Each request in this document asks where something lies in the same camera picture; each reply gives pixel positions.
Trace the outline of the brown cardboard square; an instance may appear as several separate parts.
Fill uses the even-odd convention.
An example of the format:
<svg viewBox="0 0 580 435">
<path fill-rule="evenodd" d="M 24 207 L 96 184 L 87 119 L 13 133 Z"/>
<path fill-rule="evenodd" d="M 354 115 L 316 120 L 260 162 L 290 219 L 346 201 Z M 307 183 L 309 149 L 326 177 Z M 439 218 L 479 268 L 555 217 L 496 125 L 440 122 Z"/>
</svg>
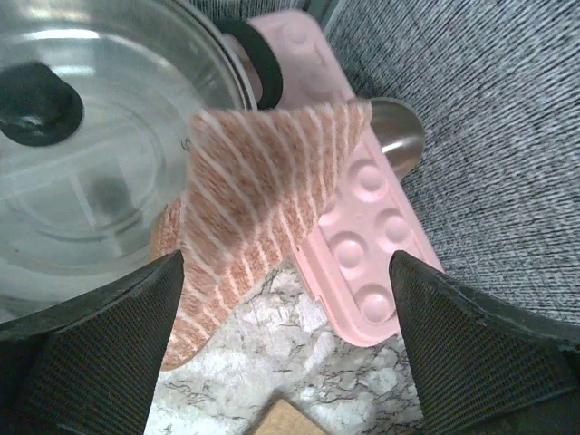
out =
<svg viewBox="0 0 580 435">
<path fill-rule="evenodd" d="M 254 435 L 325 435 L 325 432 L 291 403 L 277 400 L 257 425 Z"/>
</svg>

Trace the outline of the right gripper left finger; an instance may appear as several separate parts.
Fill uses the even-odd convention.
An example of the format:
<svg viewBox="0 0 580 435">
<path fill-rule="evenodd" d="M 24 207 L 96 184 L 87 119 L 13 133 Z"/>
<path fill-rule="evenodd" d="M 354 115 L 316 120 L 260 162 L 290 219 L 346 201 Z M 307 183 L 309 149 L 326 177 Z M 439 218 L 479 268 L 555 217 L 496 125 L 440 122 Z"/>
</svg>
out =
<svg viewBox="0 0 580 435">
<path fill-rule="evenodd" d="M 183 279 L 175 251 L 3 323 L 2 433 L 143 433 Z"/>
</svg>

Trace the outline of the pink striped cloth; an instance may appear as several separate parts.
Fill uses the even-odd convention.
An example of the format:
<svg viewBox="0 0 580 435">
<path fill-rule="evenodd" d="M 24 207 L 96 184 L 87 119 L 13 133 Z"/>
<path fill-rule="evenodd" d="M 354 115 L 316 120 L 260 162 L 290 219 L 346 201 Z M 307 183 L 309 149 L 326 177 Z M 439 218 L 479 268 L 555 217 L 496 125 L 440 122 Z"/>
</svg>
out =
<svg viewBox="0 0 580 435">
<path fill-rule="evenodd" d="M 184 261 L 163 371 L 189 362 L 306 239 L 371 117 L 360 99 L 192 117 L 185 188 L 150 241 L 151 258 L 179 251 Z"/>
</svg>

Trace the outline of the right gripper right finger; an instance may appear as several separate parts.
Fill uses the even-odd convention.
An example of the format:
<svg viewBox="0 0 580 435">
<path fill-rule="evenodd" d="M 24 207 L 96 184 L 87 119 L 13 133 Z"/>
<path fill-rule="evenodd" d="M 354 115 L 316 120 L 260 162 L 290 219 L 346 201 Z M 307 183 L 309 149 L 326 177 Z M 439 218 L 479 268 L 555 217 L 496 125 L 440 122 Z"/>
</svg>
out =
<svg viewBox="0 0 580 435">
<path fill-rule="evenodd" d="M 579 328 L 465 286 L 405 251 L 389 277 L 425 434 L 576 434 Z"/>
</svg>

